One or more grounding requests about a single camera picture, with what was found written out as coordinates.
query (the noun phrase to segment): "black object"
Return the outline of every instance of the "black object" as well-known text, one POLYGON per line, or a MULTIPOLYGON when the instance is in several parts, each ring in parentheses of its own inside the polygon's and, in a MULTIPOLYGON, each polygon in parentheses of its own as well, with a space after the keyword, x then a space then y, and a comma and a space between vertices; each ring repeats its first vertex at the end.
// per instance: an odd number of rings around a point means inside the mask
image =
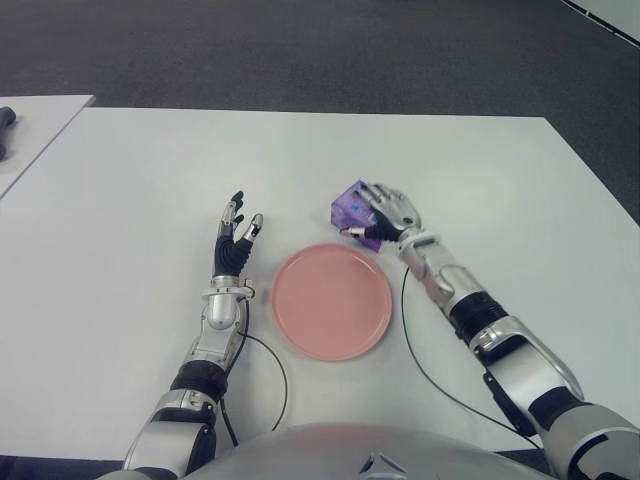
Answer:
POLYGON ((213 405, 204 402, 202 408, 198 411, 178 407, 163 408, 156 412, 151 421, 206 423, 210 427, 213 427, 216 424, 216 415, 213 411, 213 405))
MULTIPOLYGON (((0 108, 0 142, 2 141, 2 134, 4 130, 16 121, 16 112, 9 107, 0 108)), ((7 153, 7 149, 2 143, 0 143, 0 160, 2 160, 7 153)))
POLYGON ((191 456, 187 464, 187 475, 209 463, 213 460, 215 454, 216 432, 213 428, 203 425, 191 450, 191 456))
POLYGON ((451 309, 449 321, 458 338, 469 345, 483 328, 506 317, 507 312, 487 292, 476 292, 464 297, 451 309))
POLYGON ((386 240, 388 242, 397 242, 400 238, 401 230, 397 230, 387 217, 374 209, 373 216, 376 218, 375 225, 365 228, 364 238, 372 240, 386 240))
POLYGON ((234 243, 231 235, 218 237, 216 241, 214 275, 231 275, 237 277, 249 259, 253 243, 241 238, 234 243))
POLYGON ((180 367, 171 384, 171 390, 180 388, 197 390, 217 402, 227 392, 227 374, 213 362, 193 360, 180 367))
POLYGON ((522 435, 526 435, 527 437, 535 435, 536 429, 534 426, 527 417, 518 410, 518 407, 516 407, 513 401, 507 396, 495 378, 487 372, 482 376, 482 379, 489 390, 491 390, 494 402, 500 407, 500 410, 502 410, 502 413, 504 413, 505 417, 511 422, 511 425, 522 435))
POLYGON ((175 473, 165 468, 140 467, 136 468, 136 472, 146 475, 149 480, 176 480, 178 478, 175 473))
POLYGON ((583 405, 592 404, 574 397, 567 387, 556 387, 536 398, 529 406, 529 413, 542 428, 549 431, 560 415, 583 405))

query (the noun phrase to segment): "purple block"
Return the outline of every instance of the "purple block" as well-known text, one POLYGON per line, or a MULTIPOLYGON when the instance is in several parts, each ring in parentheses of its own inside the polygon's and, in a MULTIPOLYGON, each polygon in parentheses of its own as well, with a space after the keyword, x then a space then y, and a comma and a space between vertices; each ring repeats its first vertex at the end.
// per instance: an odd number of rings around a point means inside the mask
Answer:
MULTIPOLYGON (((362 185, 363 182, 358 180, 331 204, 331 224, 338 227, 338 229, 375 225, 376 221, 373 210, 371 210, 369 204, 356 193, 356 190, 362 185)), ((380 250, 380 246, 382 245, 382 241, 380 240, 359 238, 358 241, 374 252, 380 250)))

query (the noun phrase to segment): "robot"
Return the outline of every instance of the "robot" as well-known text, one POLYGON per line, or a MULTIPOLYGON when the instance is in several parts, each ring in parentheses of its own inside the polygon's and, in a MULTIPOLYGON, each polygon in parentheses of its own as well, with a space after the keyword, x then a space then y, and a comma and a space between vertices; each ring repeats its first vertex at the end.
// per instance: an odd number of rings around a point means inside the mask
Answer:
MULTIPOLYGON (((397 243, 399 258, 483 365, 484 382, 505 416, 520 434, 540 436, 557 478, 640 479, 640 429, 585 402, 571 370, 456 263, 438 235, 422 227, 405 195, 382 184, 365 184, 359 195, 376 224, 341 233, 397 243)), ((123 470, 103 480, 550 478, 444 436, 358 425, 275 431, 214 459, 214 426, 254 295, 250 281, 240 283, 240 273, 263 222, 255 215, 234 241, 242 205, 238 192, 222 215, 200 335, 131 445, 123 470)))

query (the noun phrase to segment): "pink plate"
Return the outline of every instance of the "pink plate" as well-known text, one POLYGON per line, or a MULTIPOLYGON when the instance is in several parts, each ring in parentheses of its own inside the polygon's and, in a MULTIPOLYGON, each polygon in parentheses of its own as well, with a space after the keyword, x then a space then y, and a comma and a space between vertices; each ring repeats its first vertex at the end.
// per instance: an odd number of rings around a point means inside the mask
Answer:
POLYGON ((291 257, 273 282, 271 308, 302 353, 346 360, 373 347, 391 318, 391 290, 380 268, 357 250, 315 245, 291 257))

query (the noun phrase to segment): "black joint segment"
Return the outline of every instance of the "black joint segment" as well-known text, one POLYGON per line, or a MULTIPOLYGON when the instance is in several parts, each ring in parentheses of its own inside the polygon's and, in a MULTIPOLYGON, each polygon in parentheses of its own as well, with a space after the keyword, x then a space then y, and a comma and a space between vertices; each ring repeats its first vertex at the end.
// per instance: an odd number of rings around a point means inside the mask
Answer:
POLYGON ((531 437, 536 434, 536 429, 527 419, 527 417, 518 410, 518 407, 511 401, 509 396, 502 389, 500 384, 496 382, 495 378, 490 373, 485 373, 482 376, 485 385, 491 390, 493 400, 496 402, 505 417, 511 422, 511 425, 522 435, 531 437))
POLYGON ((216 424, 216 415, 213 405, 209 402, 204 402, 200 410, 188 410, 178 407, 163 408, 155 413, 151 421, 204 423, 213 427, 216 424))
POLYGON ((549 431, 560 415, 584 405, 591 405, 591 403, 577 399, 567 387, 556 387, 536 398, 529 405, 529 413, 542 428, 549 431))
POLYGON ((631 480, 630 478, 621 477, 611 472, 601 473, 596 477, 596 480, 631 480))
POLYGON ((240 272, 249 259, 253 243, 246 238, 241 238, 234 243, 231 236, 218 238, 215 251, 214 275, 240 276, 240 272))
POLYGON ((149 477, 149 480, 176 480, 178 478, 175 473, 166 468, 140 467, 136 468, 135 471, 149 477))
MULTIPOLYGON (((569 472, 569 478, 571 480, 590 480, 589 477, 587 477, 582 470, 580 470, 580 467, 578 467, 578 462, 582 459, 582 457, 584 457, 584 455, 591 450, 593 447, 595 447, 596 445, 598 445, 599 443, 602 442, 606 442, 607 440, 609 440, 609 437, 607 437, 606 435, 598 435, 597 437, 592 438, 591 440, 589 440, 588 442, 586 442, 584 445, 582 445, 580 448, 578 448, 578 450, 576 450, 576 453, 573 454, 573 458, 571 458, 571 461, 569 462, 569 468, 568 468, 568 472, 569 472)), ((602 473, 600 475, 598 475, 596 477, 596 480, 602 480, 602 479, 610 479, 610 480, 618 480, 618 479, 622 479, 622 480, 629 480, 629 479, 625 479, 623 477, 620 477, 619 475, 614 475, 613 473, 602 473)))
POLYGON ((488 352, 478 349, 478 353, 476 355, 478 360, 480 360, 480 363, 485 367, 488 367, 492 363, 500 360, 502 357, 510 354, 514 350, 517 350, 525 343, 527 343, 526 338, 521 337, 520 335, 514 335, 488 352))
POLYGON ((193 360, 182 367, 171 384, 171 390, 186 388, 209 395, 214 402, 227 393, 227 374, 218 365, 207 360, 193 360))
MULTIPOLYGON (((16 112, 9 107, 0 108, 0 142, 2 141, 2 134, 5 128, 16 121, 16 112)), ((4 158, 7 153, 7 149, 0 143, 0 160, 4 158)))
POLYGON ((206 465, 216 455, 216 432, 213 428, 203 426, 196 437, 187 464, 187 475, 206 465))
POLYGON ((376 223, 375 225, 365 228, 364 238, 397 242, 400 238, 400 230, 396 230, 391 222, 387 220, 387 217, 381 213, 374 211, 373 215, 376 218, 376 223))
POLYGON ((487 292, 467 295, 451 309, 449 322, 456 335, 469 345, 471 339, 485 327, 507 316, 507 312, 487 292))

